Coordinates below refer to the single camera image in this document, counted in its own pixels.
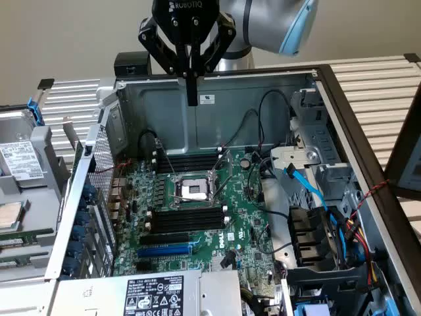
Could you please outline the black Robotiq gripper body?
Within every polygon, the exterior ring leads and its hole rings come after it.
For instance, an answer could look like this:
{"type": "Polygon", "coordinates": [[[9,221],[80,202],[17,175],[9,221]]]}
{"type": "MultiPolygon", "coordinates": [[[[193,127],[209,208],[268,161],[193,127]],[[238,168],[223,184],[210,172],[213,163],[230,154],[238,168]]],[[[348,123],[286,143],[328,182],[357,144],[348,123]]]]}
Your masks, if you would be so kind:
{"type": "Polygon", "coordinates": [[[219,1],[153,1],[155,22],[172,44],[202,44],[220,13],[219,1]]]}

